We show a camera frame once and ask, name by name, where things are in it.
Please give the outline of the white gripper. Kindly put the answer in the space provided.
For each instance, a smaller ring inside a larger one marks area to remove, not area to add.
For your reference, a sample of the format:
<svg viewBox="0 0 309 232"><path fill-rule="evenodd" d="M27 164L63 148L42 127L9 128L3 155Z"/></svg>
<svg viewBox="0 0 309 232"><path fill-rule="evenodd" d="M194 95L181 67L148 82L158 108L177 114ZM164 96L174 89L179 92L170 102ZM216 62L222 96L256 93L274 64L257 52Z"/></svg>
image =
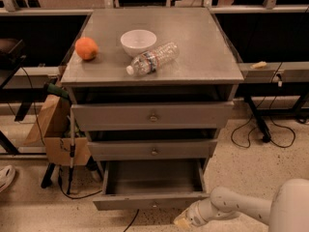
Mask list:
<svg viewBox="0 0 309 232"><path fill-rule="evenodd" d="M190 224L200 227L221 218L223 218L223 213L207 198L191 204L187 211L183 211L174 219L174 224L180 229L189 229Z"/></svg>

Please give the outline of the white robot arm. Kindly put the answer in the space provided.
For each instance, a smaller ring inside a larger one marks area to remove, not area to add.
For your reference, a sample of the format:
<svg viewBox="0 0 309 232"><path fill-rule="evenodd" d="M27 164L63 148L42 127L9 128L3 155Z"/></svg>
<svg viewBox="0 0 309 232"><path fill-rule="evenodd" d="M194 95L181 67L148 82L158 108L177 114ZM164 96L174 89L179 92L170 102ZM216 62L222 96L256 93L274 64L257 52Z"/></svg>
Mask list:
<svg viewBox="0 0 309 232"><path fill-rule="evenodd" d="M217 187L209 197L192 203L174 224L183 229L201 227L212 220L245 214L268 226L268 232L309 232L309 181L291 179L271 201Z"/></svg>

